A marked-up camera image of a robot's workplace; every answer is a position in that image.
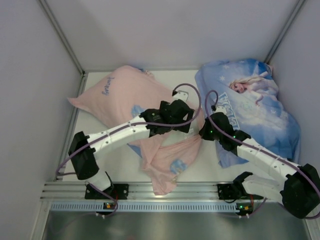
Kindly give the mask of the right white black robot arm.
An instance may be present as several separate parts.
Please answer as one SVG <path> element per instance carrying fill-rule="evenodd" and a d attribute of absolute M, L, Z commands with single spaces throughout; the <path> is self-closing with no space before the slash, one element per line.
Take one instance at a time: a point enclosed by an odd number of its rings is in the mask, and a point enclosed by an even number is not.
<path fill-rule="evenodd" d="M 277 202 L 298 219 L 312 219 L 309 214 L 320 204 L 320 177 L 314 166 L 298 165 L 267 150 L 249 134 L 234 130 L 223 112 L 208 116 L 199 134 L 269 175 L 242 173 L 233 181 L 240 191 Z"/>

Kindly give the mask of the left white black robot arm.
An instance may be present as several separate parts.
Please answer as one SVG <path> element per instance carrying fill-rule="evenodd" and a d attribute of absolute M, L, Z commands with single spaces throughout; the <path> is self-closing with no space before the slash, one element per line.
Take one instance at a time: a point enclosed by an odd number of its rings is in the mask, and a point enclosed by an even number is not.
<path fill-rule="evenodd" d="M 163 135 L 170 131 L 187 133 L 194 109 L 181 99 L 169 103 L 161 101 L 158 109 L 149 108 L 132 120 L 114 128 L 93 133 L 76 133 L 68 154 L 79 181 L 86 181 L 99 195 L 110 194 L 114 184 L 107 172 L 102 171 L 97 158 L 130 142 Z"/>

